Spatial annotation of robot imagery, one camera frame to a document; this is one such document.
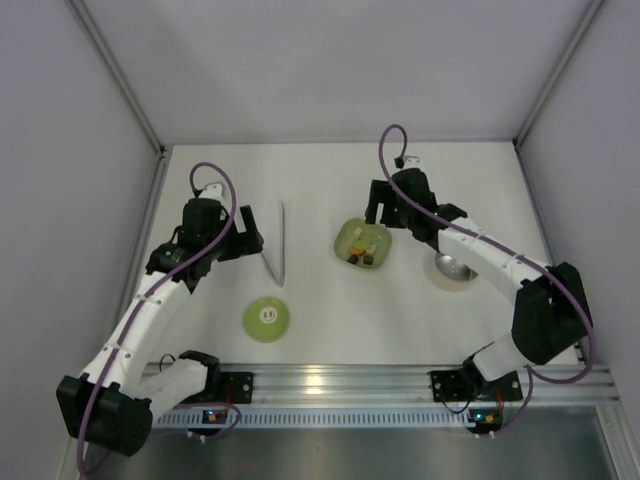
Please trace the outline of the metal tongs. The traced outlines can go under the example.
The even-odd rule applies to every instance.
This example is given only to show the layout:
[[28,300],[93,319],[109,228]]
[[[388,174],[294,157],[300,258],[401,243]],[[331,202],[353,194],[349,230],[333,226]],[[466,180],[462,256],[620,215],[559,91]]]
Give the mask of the metal tongs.
[[282,198],[277,198],[268,211],[261,257],[271,280],[278,288],[283,288],[286,279],[286,209]]

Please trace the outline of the green macaron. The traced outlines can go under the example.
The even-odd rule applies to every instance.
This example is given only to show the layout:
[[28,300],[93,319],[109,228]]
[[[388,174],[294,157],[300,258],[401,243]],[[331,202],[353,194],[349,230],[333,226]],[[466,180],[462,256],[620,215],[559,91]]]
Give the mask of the green macaron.
[[358,239],[354,242],[354,247],[358,250],[366,251],[371,246],[371,242],[366,239]]

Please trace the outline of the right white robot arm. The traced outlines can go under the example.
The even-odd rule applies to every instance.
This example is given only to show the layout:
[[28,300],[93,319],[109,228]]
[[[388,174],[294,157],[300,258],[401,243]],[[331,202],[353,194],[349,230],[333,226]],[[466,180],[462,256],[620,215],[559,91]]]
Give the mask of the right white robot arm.
[[419,168],[370,185],[365,220],[407,229],[435,252],[468,266],[513,307],[510,329],[457,370],[463,391],[479,397],[528,365],[545,365],[593,331],[578,270],[530,260],[483,232],[458,206],[440,204]]

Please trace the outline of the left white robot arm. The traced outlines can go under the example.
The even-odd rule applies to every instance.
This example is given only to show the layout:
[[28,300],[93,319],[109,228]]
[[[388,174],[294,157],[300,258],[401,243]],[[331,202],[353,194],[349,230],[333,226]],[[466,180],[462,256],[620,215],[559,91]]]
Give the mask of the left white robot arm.
[[71,437],[125,456],[137,453],[152,425],[179,404],[227,398],[217,357],[188,350],[144,379],[146,365],[180,307],[214,262],[261,253],[252,209],[240,207],[244,231],[213,198],[192,198],[169,241],[151,253],[140,287],[96,357],[77,377],[65,376],[56,398]]

